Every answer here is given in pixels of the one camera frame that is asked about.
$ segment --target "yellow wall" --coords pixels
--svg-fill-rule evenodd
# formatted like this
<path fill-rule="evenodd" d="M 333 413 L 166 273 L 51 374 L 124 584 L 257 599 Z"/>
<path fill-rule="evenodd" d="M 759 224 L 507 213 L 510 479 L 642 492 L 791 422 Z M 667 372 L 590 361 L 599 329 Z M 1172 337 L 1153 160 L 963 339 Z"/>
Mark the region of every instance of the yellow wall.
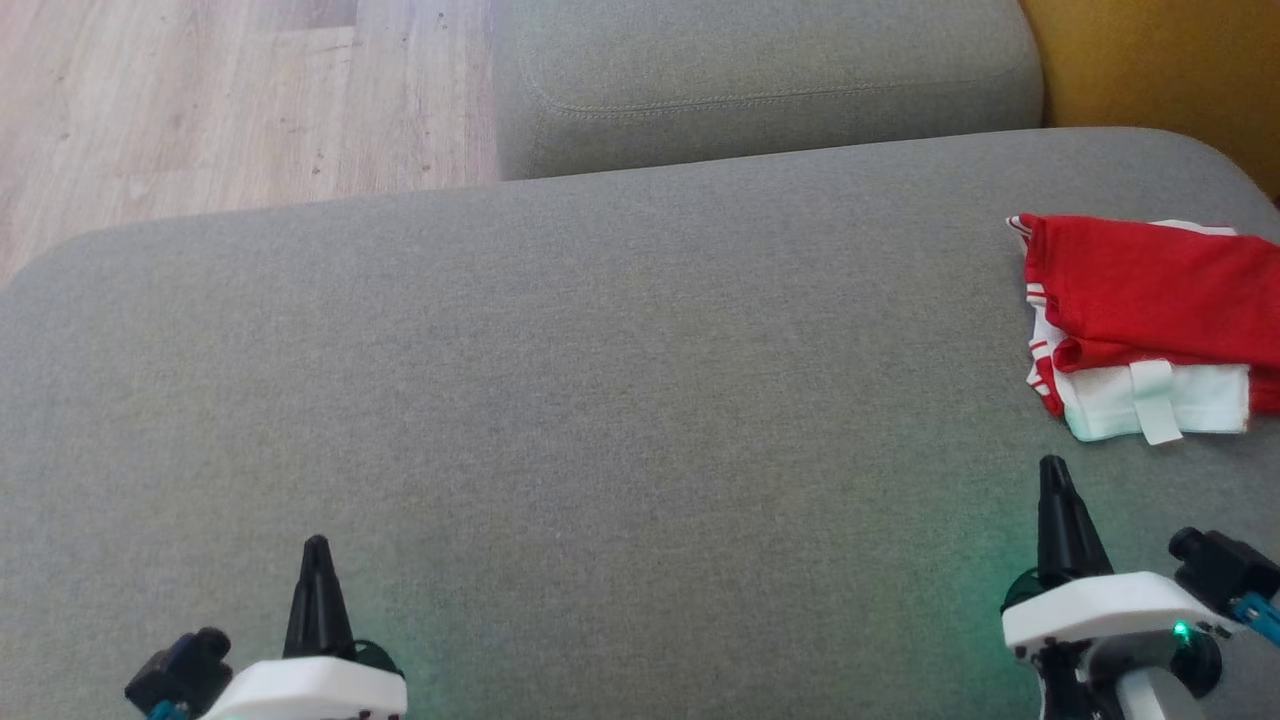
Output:
<path fill-rule="evenodd" d="M 1280 197 L 1280 0 L 1021 1 L 1046 124 L 1189 135 Z"/>

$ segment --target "wooden floor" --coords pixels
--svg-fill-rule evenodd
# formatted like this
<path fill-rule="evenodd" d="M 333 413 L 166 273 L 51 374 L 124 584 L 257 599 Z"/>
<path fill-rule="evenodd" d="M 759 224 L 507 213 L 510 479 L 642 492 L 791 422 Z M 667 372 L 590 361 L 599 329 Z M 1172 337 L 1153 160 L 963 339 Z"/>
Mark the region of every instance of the wooden floor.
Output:
<path fill-rule="evenodd" d="M 0 0 L 0 284 L 78 233 L 494 182 L 489 0 Z"/>

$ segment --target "fabric tag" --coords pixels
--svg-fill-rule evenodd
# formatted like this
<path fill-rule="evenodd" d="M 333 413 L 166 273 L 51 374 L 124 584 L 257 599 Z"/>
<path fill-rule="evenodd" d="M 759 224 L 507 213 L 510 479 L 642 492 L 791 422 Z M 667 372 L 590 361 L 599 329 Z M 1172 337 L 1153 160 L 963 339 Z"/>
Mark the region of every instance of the fabric tag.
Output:
<path fill-rule="evenodd" d="M 1174 366 L 1169 360 L 1139 360 L 1129 364 L 1129 373 L 1133 377 L 1133 406 L 1147 442 L 1161 445 L 1181 439 L 1171 401 Z"/>

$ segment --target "gray fabric upholstery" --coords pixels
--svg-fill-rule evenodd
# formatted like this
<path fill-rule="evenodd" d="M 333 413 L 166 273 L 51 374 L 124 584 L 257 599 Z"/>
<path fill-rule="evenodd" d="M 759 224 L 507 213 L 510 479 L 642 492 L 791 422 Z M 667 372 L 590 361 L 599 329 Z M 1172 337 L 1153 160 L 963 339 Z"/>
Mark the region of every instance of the gray fabric upholstery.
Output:
<path fill-rule="evenodd" d="M 1016 0 L 504 0 L 504 178 L 1028 128 Z"/>
<path fill-rule="evenodd" d="M 1280 555 L 1280 424 L 1084 446 L 1011 213 L 1280 217 L 1152 131 L 1029 131 L 182 219 L 0 296 L 0 716 L 279 652 L 326 533 L 415 717 L 1030 717 L 997 607 L 1064 455 L 1121 570 Z M 1212 717 L 1280 703 L 1228 646 Z"/>

